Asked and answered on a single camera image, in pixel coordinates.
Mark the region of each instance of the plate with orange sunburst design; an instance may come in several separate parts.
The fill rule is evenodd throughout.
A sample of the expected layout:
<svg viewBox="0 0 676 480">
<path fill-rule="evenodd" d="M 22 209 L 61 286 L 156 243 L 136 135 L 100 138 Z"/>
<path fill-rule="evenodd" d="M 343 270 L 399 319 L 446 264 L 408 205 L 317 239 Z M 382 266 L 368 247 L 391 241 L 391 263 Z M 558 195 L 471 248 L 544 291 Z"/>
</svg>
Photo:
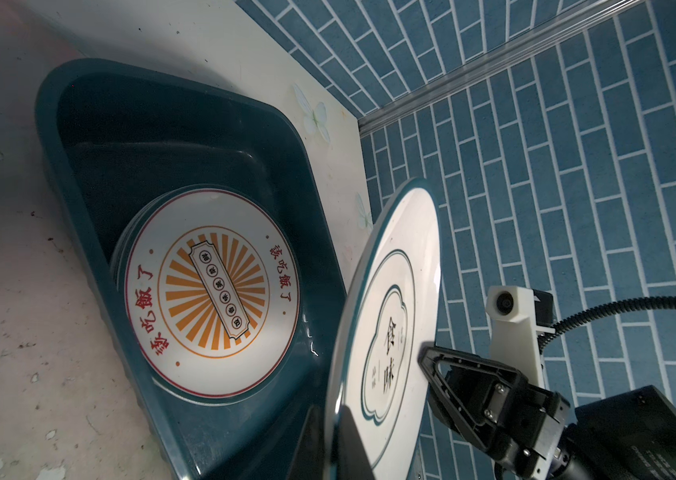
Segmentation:
<svg viewBox="0 0 676 480">
<path fill-rule="evenodd" d="M 182 392 L 246 398 L 295 332 L 300 291 L 288 242 L 266 212 L 228 190 L 185 187 L 145 210 L 125 232 L 118 266 L 141 350 Z"/>
</svg>

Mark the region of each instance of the plate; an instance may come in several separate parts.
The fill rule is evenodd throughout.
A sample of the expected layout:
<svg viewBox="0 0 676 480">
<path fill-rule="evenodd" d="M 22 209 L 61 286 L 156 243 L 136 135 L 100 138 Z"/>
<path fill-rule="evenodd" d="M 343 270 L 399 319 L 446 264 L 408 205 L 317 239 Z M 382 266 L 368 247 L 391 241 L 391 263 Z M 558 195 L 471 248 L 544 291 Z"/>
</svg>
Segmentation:
<svg viewBox="0 0 676 480">
<path fill-rule="evenodd" d="M 326 452 L 350 408 L 376 478 L 406 478 L 429 383 L 418 366 L 439 305 L 439 223 L 425 181 L 402 184 L 359 261 L 338 331 L 325 411 Z"/>
<path fill-rule="evenodd" d="M 292 250 L 271 217 L 236 192 L 192 186 L 158 197 L 125 229 L 112 266 L 143 354 L 181 392 L 241 399 L 293 339 Z"/>
</svg>

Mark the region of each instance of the blue tile wall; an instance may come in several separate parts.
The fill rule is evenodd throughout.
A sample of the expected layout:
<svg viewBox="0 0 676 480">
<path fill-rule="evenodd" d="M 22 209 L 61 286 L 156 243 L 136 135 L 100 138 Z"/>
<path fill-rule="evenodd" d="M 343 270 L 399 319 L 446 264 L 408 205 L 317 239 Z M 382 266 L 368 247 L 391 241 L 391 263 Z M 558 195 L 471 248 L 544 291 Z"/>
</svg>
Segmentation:
<svg viewBox="0 0 676 480">
<path fill-rule="evenodd" d="M 521 1 L 510 2 L 512 14 Z M 408 8 L 449 19 L 448 5 Z M 452 5 L 488 32 L 501 24 L 469 11 L 476 0 Z M 554 14 L 549 5 L 533 9 Z M 404 12 L 402 25 L 424 24 Z M 416 32 L 415 53 L 441 47 L 437 35 Z M 641 3 L 495 72 L 364 137 L 362 149 L 374 217 L 398 185 L 393 169 L 431 182 L 443 346 L 488 355 L 490 285 L 549 290 L 559 318 L 676 295 L 676 0 Z M 550 388 L 575 406 L 649 384 L 676 406 L 675 311 L 601 319 L 544 353 Z M 428 409 L 420 437 L 426 478 L 492 478 L 487 457 Z"/>
<path fill-rule="evenodd" d="M 237 5 L 359 118 L 582 1 L 237 0 Z"/>
</svg>

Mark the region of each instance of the orange sunburst pattern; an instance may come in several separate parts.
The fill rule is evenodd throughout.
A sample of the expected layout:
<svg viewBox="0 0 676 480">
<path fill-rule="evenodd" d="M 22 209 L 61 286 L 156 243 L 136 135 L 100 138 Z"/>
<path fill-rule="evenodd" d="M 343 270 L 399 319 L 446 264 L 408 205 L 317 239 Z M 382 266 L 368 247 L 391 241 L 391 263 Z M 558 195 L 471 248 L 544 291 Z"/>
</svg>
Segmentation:
<svg viewBox="0 0 676 480">
<path fill-rule="evenodd" d="M 239 338 L 228 336 L 189 252 L 191 246 L 209 241 L 216 246 L 231 283 L 249 319 L 249 329 Z M 260 258 L 238 234 L 224 228 L 190 232 L 170 249 L 160 272 L 160 309 L 180 343 L 202 356 L 233 355 L 252 342 L 267 311 L 268 284 Z"/>
</svg>

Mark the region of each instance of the butterfly decoration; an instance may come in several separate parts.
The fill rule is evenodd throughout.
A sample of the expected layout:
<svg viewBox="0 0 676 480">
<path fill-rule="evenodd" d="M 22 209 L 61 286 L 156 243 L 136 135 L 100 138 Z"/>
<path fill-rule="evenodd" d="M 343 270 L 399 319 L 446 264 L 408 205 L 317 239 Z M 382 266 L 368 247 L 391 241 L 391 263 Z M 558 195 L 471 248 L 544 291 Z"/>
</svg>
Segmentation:
<svg viewBox="0 0 676 480">
<path fill-rule="evenodd" d="M 316 104 L 316 108 L 311 109 L 311 104 L 305 99 L 305 95 L 300 87 L 296 84 L 293 84 L 293 90 L 295 90 L 295 99 L 300 105 L 300 109 L 303 110 L 303 126 L 305 131 L 312 135 L 317 130 L 322 134 L 322 138 L 330 143 L 330 134 L 327 131 L 325 123 L 327 122 L 327 108 L 325 103 L 320 101 Z"/>
<path fill-rule="evenodd" d="M 372 216 L 365 210 L 365 204 L 362 202 L 362 197 L 359 194 L 356 195 L 356 209 L 359 211 L 359 228 L 362 230 L 365 228 L 372 230 Z"/>
</svg>

